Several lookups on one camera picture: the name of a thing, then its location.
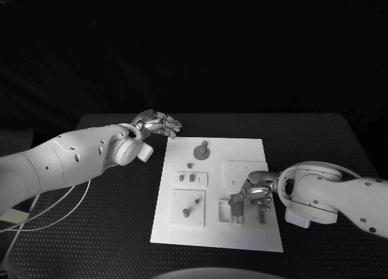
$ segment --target white cable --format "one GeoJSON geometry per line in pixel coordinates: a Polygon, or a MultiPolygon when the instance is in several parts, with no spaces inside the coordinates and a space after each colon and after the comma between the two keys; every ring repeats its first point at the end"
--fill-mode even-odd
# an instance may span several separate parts
{"type": "Polygon", "coordinates": [[[319,163],[319,164],[326,164],[331,167],[335,167],[338,170],[347,172],[348,174],[351,174],[355,178],[361,179],[361,176],[354,173],[350,169],[347,169],[345,167],[338,166],[337,164],[331,164],[331,163],[325,163],[325,162],[316,162],[316,161],[308,161],[308,163],[319,163]]]}
{"type": "Polygon", "coordinates": [[[61,197],[61,199],[54,203],[54,205],[52,205],[49,208],[46,208],[39,214],[36,214],[36,215],[35,215],[31,219],[28,219],[26,221],[23,221],[23,222],[15,224],[13,226],[10,226],[10,227],[2,229],[2,230],[0,230],[0,233],[3,233],[5,231],[28,231],[28,230],[13,230],[13,228],[16,228],[19,225],[28,223],[29,221],[32,221],[33,219],[36,219],[41,215],[44,215],[44,214],[55,207],[55,205],[58,205],[58,203],[65,199],[65,197],[70,195],[70,193],[71,193],[71,191],[74,190],[74,188],[75,188],[75,186],[72,186],[72,188],[68,190],[68,192],[65,193],[65,195],[61,197]]]}

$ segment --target table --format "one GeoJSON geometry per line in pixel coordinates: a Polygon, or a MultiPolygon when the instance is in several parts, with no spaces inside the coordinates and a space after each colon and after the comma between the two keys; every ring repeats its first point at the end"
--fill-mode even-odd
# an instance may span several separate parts
{"type": "MultiPolygon", "coordinates": [[[[136,114],[91,114],[78,129],[129,123],[136,114]]],[[[176,113],[182,137],[262,138],[269,169],[316,160],[342,165],[361,176],[377,172],[345,119],[324,114],[176,113]]],[[[163,169],[166,137],[152,135],[148,163],[136,159],[91,181],[72,215],[36,232],[23,232],[9,257],[10,278],[150,278],[194,267],[257,270],[288,278],[388,278],[388,239],[363,232],[339,214],[338,223],[309,229],[285,221],[275,194],[285,253],[152,244],[152,224],[163,169]]],[[[25,228],[41,227],[67,214],[87,183],[59,206],[25,228]]],[[[41,195],[33,214],[67,189],[41,195]]]]}

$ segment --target black background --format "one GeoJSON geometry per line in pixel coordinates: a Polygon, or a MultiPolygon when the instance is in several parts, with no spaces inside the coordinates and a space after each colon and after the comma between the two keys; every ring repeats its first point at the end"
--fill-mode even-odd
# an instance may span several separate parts
{"type": "Polygon", "coordinates": [[[2,0],[0,128],[35,146],[87,113],[338,112],[388,179],[387,3],[2,0]]]}

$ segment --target black cloth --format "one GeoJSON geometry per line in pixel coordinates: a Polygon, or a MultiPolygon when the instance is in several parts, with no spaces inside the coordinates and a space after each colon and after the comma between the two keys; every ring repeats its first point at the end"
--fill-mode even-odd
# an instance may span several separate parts
{"type": "MultiPolygon", "coordinates": [[[[182,137],[262,138],[269,169],[282,171],[306,160],[339,164],[361,176],[377,177],[374,166],[345,119],[338,114],[188,113],[182,137]]],[[[94,114],[78,128],[129,123],[132,114],[94,114]]],[[[309,229],[285,221],[276,199],[285,253],[152,244],[152,225],[168,138],[152,135],[148,163],[139,159],[113,167],[91,181],[72,215],[36,232],[23,232],[9,257],[10,278],[150,278],[194,267],[257,270],[288,278],[388,278],[388,239],[363,232],[339,214],[338,223],[309,229]]],[[[57,208],[25,228],[52,223],[74,208],[87,183],[57,208]]],[[[39,198],[33,214],[65,189],[39,198]]]]}

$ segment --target dark table surface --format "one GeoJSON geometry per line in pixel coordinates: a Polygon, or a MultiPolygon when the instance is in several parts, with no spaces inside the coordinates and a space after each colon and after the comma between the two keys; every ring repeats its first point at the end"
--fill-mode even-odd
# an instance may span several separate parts
{"type": "MultiPolygon", "coordinates": [[[[87,115],[78,129],[129,123],[133,114],[87,115]]],[[[338,114],[173,114],[182,137],[262,138],[269,169],[282,171],[306,160],[339,164],[377,177],[360,141],[338,114]]],[[[363,232],[339,214],[338,223],[309,229],[285,221],[276,202],[285,253],[152,244],[152,224],[168,138],[152,135],[148,163],[135,160],[91,181],[72,215],[36,232],[23,232],[9,257],[10,278],[150,278],[194,267],[233,267],[288,278],[388,278],[388,239],[363,232]]],[[[74,208],[87,183],[25,228],[52,223],[74,208]]],[[[45,193],[41,212],[67,189],[45,193]]]]}

